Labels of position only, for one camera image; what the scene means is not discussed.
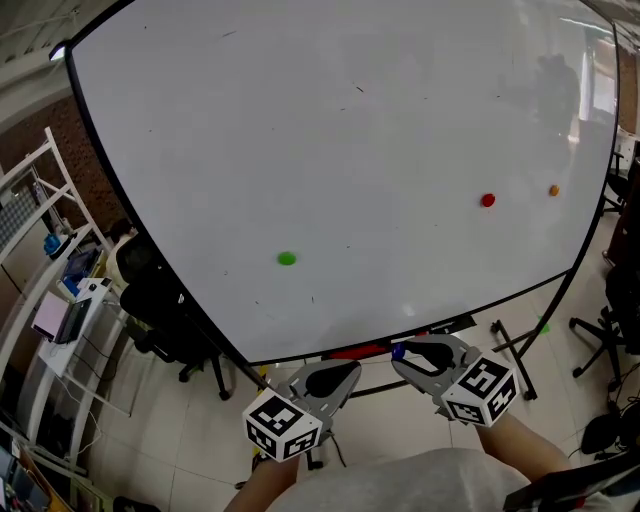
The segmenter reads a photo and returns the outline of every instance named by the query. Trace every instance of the office chair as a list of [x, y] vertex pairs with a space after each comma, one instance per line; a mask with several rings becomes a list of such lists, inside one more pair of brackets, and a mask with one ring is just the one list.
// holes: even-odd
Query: office chair
[[[632, 169], [637, 169], [640, 159], [634, 159]], [[629, 169], [629, 179], [634, 175]], [[629, 223], [626, 237], [629, 247], [629, 258], [626, 262], [613, 267], [606, 280], [606, 296], [611, 305], [602, 308], [596, 327], [580, 318], [571, 318], [569, 327], [575, 329], [582, 327], [593, 334], [602, 342], [602, 346], [593, 354], [593, 357], [580, 368], [573, 370], [574, 378], [580, 377], [606, 350], [611, 359], [614, 380], [609, 384], [609, 391], [615, 390], [620, 385], [620, 362], [618, 361], [617, 346], [626, 347], [629, 354], [640, 354], [640, 189], [632, 190], [633, 198], [629, 200]]]
[[622, 155], [620, 153], [614, 153], [614, 156], [616, 157], [615, 173], [609, 172], [607, 174], [607, 185], [609, 185], [609, 188], [618, 196], [618, 200], [617, 202], [613, 201], [604, 195], [604, 200], [611, 204], [612, 207], [603, 208], [601, 215], [604, 215], [607, 212], [616, 212], [618, 215], [622, 215], [622, 210], [624, 210], [627, 196], [631, 192], [631, 186], [633, 185], [635, 174], [638, 170], [638, 166], [640, 166], [640, 162], [638, 161], [638, 158], [640, 157], [639, 151], [640, 142], [636, 142], [633, 148], [633, 157], [631, 158], [629, 174], [626, 178], [624, 176], [620, 176], [620, 158]]
[[150, 328], [142, 337], [132, 336], [135, 347], [143, 353], [151, 350], [167, 363], [183, 363], [180, 382], [187, 382], [195, 368], [204, 370], [204, 363], [211, 360], [220, 398], [228, 400], [220, 368], [221, 352], [182, 311], [181, 285], [163, 269], [151, 244], [143, 235], [134, 236], [118, 250], [116, 262], [122, 278], [129, 283], [120, 306]]

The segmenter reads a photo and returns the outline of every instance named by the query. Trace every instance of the red marker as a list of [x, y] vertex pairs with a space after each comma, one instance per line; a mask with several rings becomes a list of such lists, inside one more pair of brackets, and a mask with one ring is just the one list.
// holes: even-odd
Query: red marker
[[493, 206], [493, 203], [495, 202], [496, 196], [494, 196], [493, 194], [485, 194], [482, 196], [482, 206], [484, 206], [485, 208]]

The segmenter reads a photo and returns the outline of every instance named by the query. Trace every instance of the whiteboard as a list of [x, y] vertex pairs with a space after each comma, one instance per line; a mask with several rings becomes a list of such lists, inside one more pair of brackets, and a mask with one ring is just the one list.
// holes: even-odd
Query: whiteboard
[[103, 164], [248, 361], [485, 307], [585, 241], [617, 61], [577, 0], [136, 0], [87, 32]]

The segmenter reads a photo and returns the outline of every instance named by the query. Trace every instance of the white ceiling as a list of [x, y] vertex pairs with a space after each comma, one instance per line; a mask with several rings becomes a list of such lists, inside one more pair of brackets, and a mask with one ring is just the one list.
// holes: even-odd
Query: white ceiling
[[68, 39], [114, 0], [0, 0], [0, 66]]

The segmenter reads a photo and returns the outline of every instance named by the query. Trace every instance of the blue object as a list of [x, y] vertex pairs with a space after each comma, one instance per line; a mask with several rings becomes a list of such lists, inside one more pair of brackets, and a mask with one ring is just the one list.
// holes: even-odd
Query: blue object
[[47, 256], [51, 256], [60, 247], [60, 239], [50, 233], [44, 239], [44, 252]]
[[73, 279], [71, 277], [65, 277], [62, 280], [62, 284], [64, 284], [67, 287], [67, 289], [73, 294], [74, 297], [77, 297], [78, 294], [80, 293], [80, 290], [78, 289], [76, 284], [73, 282]]
[[62, 280], [70, 278], [74, 283], [79, 283], [83, 277], [89, 277], [99, 255], [99, 251], [91, 249], [77, 256], [70, 256], [69, 263], [62, 272]]
[[404, 343], [399, 342], [393, 346], [391, 351], [391, 359], [393, 361], [401, 361], [404, 358], [405, 348]]

